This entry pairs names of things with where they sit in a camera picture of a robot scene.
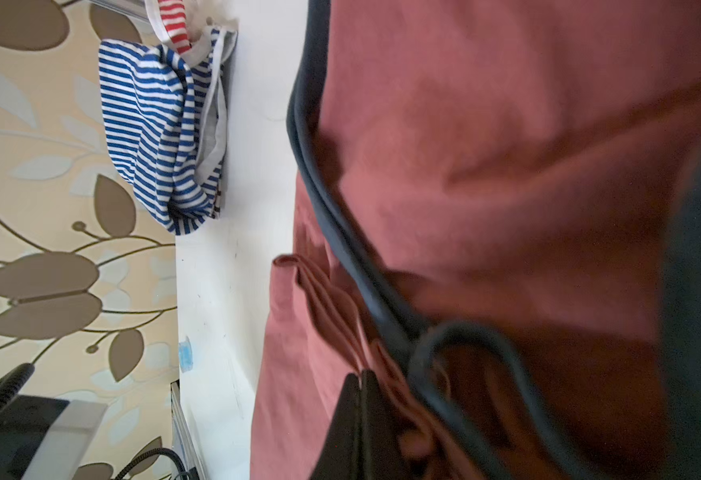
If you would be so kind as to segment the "maroon red garment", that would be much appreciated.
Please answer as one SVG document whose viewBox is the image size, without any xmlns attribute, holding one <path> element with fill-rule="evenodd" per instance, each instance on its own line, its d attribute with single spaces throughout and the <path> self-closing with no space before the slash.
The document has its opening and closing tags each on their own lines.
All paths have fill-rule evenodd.
<svg viewBox="0 0 701 480">
<path fill-rule="evenodd" d="M 250 477 L 701 479 L 701 1 L 312 1 Z"/>
</svg>

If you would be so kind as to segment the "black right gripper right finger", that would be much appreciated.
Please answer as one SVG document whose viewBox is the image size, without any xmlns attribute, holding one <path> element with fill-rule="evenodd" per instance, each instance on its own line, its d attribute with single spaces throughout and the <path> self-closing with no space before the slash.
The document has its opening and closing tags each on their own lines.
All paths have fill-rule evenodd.
<svg viewBox="0 0 701 480">
<path fill-rule="evenodd" d="M 360 478 L 411 479 L 399 448 L 394 415 L 371 370 L 361 374 L 360 408 Z"/>
</svg>

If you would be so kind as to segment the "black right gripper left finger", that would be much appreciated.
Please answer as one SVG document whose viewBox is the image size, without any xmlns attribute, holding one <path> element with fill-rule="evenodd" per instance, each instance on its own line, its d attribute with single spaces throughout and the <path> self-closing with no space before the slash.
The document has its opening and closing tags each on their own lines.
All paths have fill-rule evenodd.
<svg viewBox="0 0 701 480">
<path fill-rule="evenodd" d="M 360 472 L 360 383 L 348 374 L 310 480 L 356 480 Z"/>
</svg>

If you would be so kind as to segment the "blue white striped tank top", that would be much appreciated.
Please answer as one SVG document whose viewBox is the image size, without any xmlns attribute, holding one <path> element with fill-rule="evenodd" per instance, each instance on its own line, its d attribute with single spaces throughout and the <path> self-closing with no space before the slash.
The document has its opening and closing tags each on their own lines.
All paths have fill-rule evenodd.
<svg viewBox="0 0 701 480">
<path fill-rule="evenodd" d="M 136 199 L 174 235 L 220 212 L 228 150 L 222 74 L 234 43 L 234 32 L 208 26 L 186 53 L 120 40 L 98 48 L 108 155 Z"/>
</svg>

